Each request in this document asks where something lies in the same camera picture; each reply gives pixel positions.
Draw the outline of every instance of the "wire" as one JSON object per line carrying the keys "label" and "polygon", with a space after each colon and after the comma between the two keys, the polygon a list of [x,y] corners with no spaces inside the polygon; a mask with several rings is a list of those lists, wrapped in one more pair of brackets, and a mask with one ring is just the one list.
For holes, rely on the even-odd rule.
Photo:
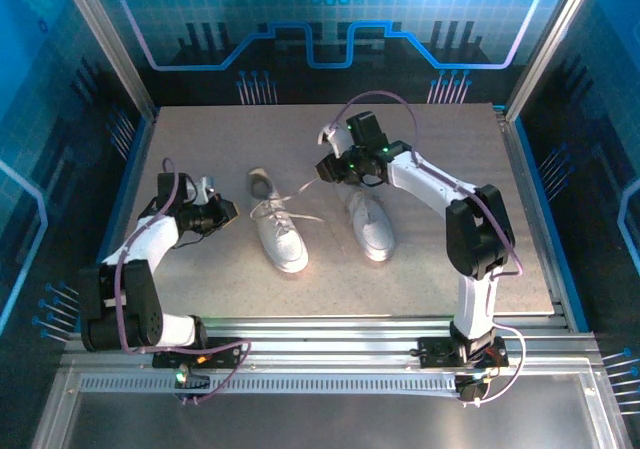
{"label": "wire", "polygon": [[[289,212],[289,211],[285,211],[284,209],[281,209],[279,207],[274,207],[273,204],[275,203],[282,203],[282,202],[286,202],[289,201],[291,199],[293,199],[296,196],[299,196],[300,194],[302,194],[304,191],[307,190],[307,188],[313,184],[314,182],[320,180],[319,177],[315,177],[312,180],[310,180],[309,182],[303,184],[297,191],[295,191],[294,193],[288,195],[288,196],[284,196],[284,197],[271,197],[268,199],[263,199],[261,200],[256,207],[254,207],[251,212],[249,213],[249,217],[253,220],[258,220],[258,219],[262,219],[263,217],[271,217],[274,214],[279,214],[283,217],[297,217],[300,219],[308,219],[311,221],[316,221],[316,222],[325,222],[324,219],[321,219],[319,217],[316,216],[310,216],[308,214],[296,214],[294,212]],[[264,213],[263,214],[256,214],[259,212],[260,209],[264,209]],[[277,224],[281,224],[283,221],[282,219],[276,219],[276,223]]]}
{"label": "wire", "polygon": [[360,183],[367,187],[378,187],[384,184],[384,181],[380,179],[378,182],[374,182],[373,184],[369,184],[368,182],[364,182],[364,177],[360,177]]}
{"label": "wire", "polygon": [[527,359],[527,343],[525,342],[524,336],[522,335],[522,333],[514,327],[503,326],[502,324],[498,324],[497,322],[494,322],[493,325],[498,329],[509,331],[515,334],[515,336],[520,340],[520,345],[522,346],[522,356],[520,358],[520,362],[518,363],[518,367],[516,368],[516,372],[513,373],[513,376],[511,377],[511,379],[509,379],[509,382],[507,382],[507,384],[498,392],[496,392],[493,396],[486,397],[485,399],[476,399],[473,402],[473,404],[475,404],[476,406],[486,404],[487,402],[495,401],[500,396],[502,396],[505,392],[507,392],[511,388],[511,386],[513,386],[518,380],[518,377],[520,376],[520,373],[522,372],[522,368],[524,367]]}
{"label": "wire", "polygon": [[[496,363],[498,364],[498,367],[494,367],[491,369],[491,371],[489,371],[489,374],[487,374],[488,380],[486,380],[487,382],[487,392],[484,393],[484,396],[482,396],[482,399],[486,399],[487,397],[489,397],[489,392],[491,392],[491,382],[493,382],[493,380],[496,377],[500,376],[500,364],[502,364],[502,356],[498,353],[496,353],[491,347],[487,348],[487,353],[493,357],[494,359],[496,359]],[[493,370],[497,370],[498,373],[497,374],[491,374],[491,372]]]}
{"label": "wire", "polygon": [[522,262],[520,262],[520,258],[517,256],[517,254],[516,254],[516,252],[515,252],[515,250],[513,248],[513,244],[511,244],[511,242],[509,241],[509,238],[504,233],[504,231],[500,227],[500,224],[498,224],[498,221],[496,220],[494,215],[491,213],[489,208],[486,206],[486,204],[484,202],[482,202],[482,200],[478,196],[476,196],[474,193],[468,191],[464,187],[459,186],[458,183],[455,180],[452,180],[452,179],[449,179],[448,177],[443,176],[442,174],[438,173],[437,171],[434,171],[433,169],[431,169],[430,167],[427,167],[426,165],[424,165],[420,161],[420,159],[418,157],[418,152],[417,152],[418,151],[418,146],[419,146],[419,143],[420,143],[420,125],[418,124],[418,118],[416,117],[415,112],[413,111],[413,109],[411,108],[411,106],[409,105],[409,103],[406,100],[404,100],[402,97],[398,96],[397,94],[394,94],[393,92],[389,92],[389,91],[378,90],[378,91],[363,92],[362,94],[359,94],[359,95],[355,96],[353,99],[351,99],[349,102],[347,102],[344,105],[344,107],[340,110],[340,112],[338,112],[338,115],[333,119],[331,124],[329,124],[329,128],[332,129],[332,130],[335,130],[334,126],[338,123],[338,121],[344,115],[344,113],[347,112],[347,109],[349,109],[349,107],[351,107],[356,101],[359,101],[360,99],[363,99],[363,98],[365,98],[367,96],[385,96],[385,97],[389,97],[391,99],[394,99],[394,100],[398,101],[400,104],[402,104],[404,107],[406,107],[407,110],[409,111],[409,114],[411,114],[411,118],[413,119],[414,132],[415,132],[414,144],[413,144],[413,146],[411,148],[411,158],[413,159],[414,164],[416,164],[417,167],[422,169],[424,172],[426,172],[430,176],[435,177],[437,180],[439,180],[443,184],[446,184],[447,186],[451,187],[453,190],[463,194],[466,197],[469,197],[480,208],[480,210],[484,213],[484,215],[488,219],[489,223],[491,224],[493,229],[496,231],[496,234],[498,235],[498,238],[500,239],[500,242],[505,247],[505,249],[509,253],[509,255],[513,258],[513,261],[515,262],[516,267],[518,268],[517,271],[515,271],[515,272],[502,272],[501,274],[492,274],[491,276],[489,276],[490,279],[494,280],[498,276],[500,276],[500,277],[503,277],[503,276],[521,276],[523,274],[523,272],[524,272],[523,267],[522,267]]}
{"label": "wire", "polygon": [[482,359],[484,359],[484,352],[478,351],[475,355],[473,355],[469,359],[467,359],[467,363],[480,362]]}
{"label": "wire", "polygon": [[120,346],[122,347],[122,350],[129,355],[171,351],[171,352],[178,352],[180,354],[205,356],[208,354],[216,354],[218,352],[223,352],[228,349],[233,349],[235,347],[241,348],[243,345],[246,344],[247,350],[245,351],[242,359],[240,359],[240,361],[238,362],[238,365],[234,368],[233,371],[231,371],[229,376],[227,376],[227,379],[223,381],[223,384],[218,386],[214,391],[207,394],[206,396],[203,396],[200,398],[195,398],[195,397],[193,398],[193,403],[197,405],[198,401],[208,400],[213,396],[213,394],[216,394],[218,392],[218,389],[220,389],[220,387],[223,387],[224,384],[226,384],[228,380],[231,379],[231,377],[233,377],[233,375],[238,371],[238,369],[240,369],[240,366],[246,360],[247,356],[249,355],[249,352],[251,352],[251,341],[248,339],[242,339],[240,341],[232,342],[229,344],[225,344],[223,346],[218,346],[210,349],[185,349],[183,347],[142,347],[142,348],[139,348],[139,350],[134,350],[129,347],[129,343],[127,342],[127,335],[126,335],[125,324],[124,324],[124,310],[122,307],[122,293],[121,293],[122,292],[122,268],[124,266],[124,261],[129,255],[129,250],[131,249],[131,246],[136,241],[136,239],[140,237],[140,235],[144,231],[149,229],[149,227],[151,227],[158,220],[160,220],[164,216],[164,214],[167,212],[169,207],[171,207],[171,204],[173,203],[173,200],[175,199],[176,193],[178,191],[178,171],[175,169],[175,165],[173,164],[173,161],[168,157],[166,157],[162,161],[162,169],[164,170],[164,172],[169,172],[167,170],[167,164],[171,164],[171,169],[173,170],[173,187],[171,188],[169,199],[167,199],[167,202],[165,202],[164,206],[160,208],[157,214],[155,214],[149,221],[147,221],[145,224],[143,224],[138,229],[136,229],[127,238],[122,248],[122,251],[120,252],[120,256],[118,257],[118,263],[116,265],[115,278],[114,278],[114,296],[115,296],[115,302],[116,302],[115,308],[116,308],[116,321],[118,326],[118,338],[120,340]]}
{"label": "wire", "polygon": [[204,234],[202,234],[200,236],[200,239],[198,239],[197,241],[191,241],[191,242],[183,242],[182,244],[180,244],[179,246],[173,246],[171,249],[176,250],[176,249],[182,249],[185,246],[192,246],[194,244],[198,244],[199,242],[202,242],[203,239],[207,237]]}

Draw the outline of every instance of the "beige work surface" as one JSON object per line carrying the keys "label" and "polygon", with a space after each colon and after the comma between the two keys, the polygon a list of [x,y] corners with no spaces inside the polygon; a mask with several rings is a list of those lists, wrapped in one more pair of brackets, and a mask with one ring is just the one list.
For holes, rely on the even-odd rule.
{"label": "beige work surface", "polygon": [[[525,266],[520,278],[500,281],[497,311],[551,311],[547,287],[516,189],[495,114],[489,104],[416,105],[422,123],[421,154],[450,174],[497,186],[505,200]],[[295,220],[309,250],[309,265],[287,275],[265,255],[245,177],[263,166],[281,194],[313,179],[327,153],[316,145],[319,129],[337,105],[165,107],[160,111],[129,232],[156,193],[161,161],[170,156],[193,179],[211,175],[216,189],[235,202],[240,217],[197,245],[167,253],[155,273],[165,312],[226,316],[451,315],[457,273],[445,251],[445,226],[411,194],[374,189],[392,221],[397,247],[384,263],[360,251],[333,187],[315,182],[287,203],[291,212],[324,219]],[[411,119],[400,105],[358,105],[348,115],[373,110],[389,140],[413,143]],[[195,235],[186,234],[184,241]]]}

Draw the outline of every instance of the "glass panel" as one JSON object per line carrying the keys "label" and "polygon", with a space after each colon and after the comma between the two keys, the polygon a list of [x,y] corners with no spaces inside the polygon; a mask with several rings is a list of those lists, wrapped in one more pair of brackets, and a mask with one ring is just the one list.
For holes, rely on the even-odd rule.
{"label": "glass panel", "polygon": [[160,105],[504,104],[558,0],[102,2]]}
{"label": "glass panel", "polygon": [[0,0],[0,33],[0,446],[27,447],[140,116],[71,0]]}
{"label": "glass panel", "polygon": [[522,113],[589,326],[605,355],[636,357],[639,21],[640,0],[586,0]]}

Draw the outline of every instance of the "white sneaker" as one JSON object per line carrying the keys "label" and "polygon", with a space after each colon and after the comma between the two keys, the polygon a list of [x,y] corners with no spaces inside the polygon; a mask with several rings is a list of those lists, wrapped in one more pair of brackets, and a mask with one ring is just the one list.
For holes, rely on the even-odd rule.
{"label": "white sneaker", "polygon": [[247,174],[249,194],[255,205],[250,217],[258,224],[260,240],[275,266],[288,273],[307,266],[309,254],[273,182],[261,167]]}
{"label": "white sneaker", "polygon": [[382,262],[391,257],[396,247],[393,228],[384,209],[362,186],[334,184],[336,192],[347,206],[353,232],[365,255]]}

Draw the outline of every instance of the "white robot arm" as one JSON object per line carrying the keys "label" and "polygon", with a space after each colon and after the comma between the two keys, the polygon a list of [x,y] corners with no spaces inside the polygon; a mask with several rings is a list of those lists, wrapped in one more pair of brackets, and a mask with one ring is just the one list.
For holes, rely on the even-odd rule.
{"label": "white robot arm", "polygon": [[[158,196],[138,218],[137,228],[147,224],[169,200],[173,174],[158,175]],[[207,336],[197,316],[174,316],[160,307],[153,273],[182,234],[192,231],[206,237],[231,222],[238,212],[213,189],[211,178],[194,183],[179,174],[176,197],[167,213],[142,231],[129,247],[122,268],[121,294],[125,332],[130,347],[197,347]],[[121,347],[115,311],[115,269],[123,244],[100,264],[79,273],[82,340],[92,351]]]}
{"label": "white robot arm", "polygon": [[490,347],[498,276],[507,253],[482,212],[461,190],[476,194],[490,207],[513,245],[499,191],[455,179],[419,154],[414,159],[411,147],[401,141],[389,144],[371,112],[349,118],[346,129],[339,125],[326,127],[319,142],[328,142],[333,148],[333,153],[316,166],[321,179],[358,184],[364,182],[364,176],[376,176],[413,194],[445,220],[447,254],[460,273],[458,306],[451,324],[451,335],[459,342],[458,360],[464,364]]}

